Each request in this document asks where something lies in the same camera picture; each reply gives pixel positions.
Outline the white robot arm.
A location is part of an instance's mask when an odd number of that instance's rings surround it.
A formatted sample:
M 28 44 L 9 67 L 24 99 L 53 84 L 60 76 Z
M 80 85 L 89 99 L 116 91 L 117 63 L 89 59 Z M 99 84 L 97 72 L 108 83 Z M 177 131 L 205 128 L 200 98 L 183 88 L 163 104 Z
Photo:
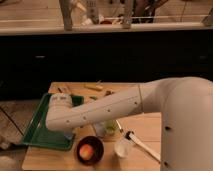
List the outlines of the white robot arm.
M 213 81 L 179 77 L 136 84 L 73 107 L 63 93 L 51 96 L 46 127 L 69 132 L 93 123 L 159 112 L 161 171 L 213 171 Z

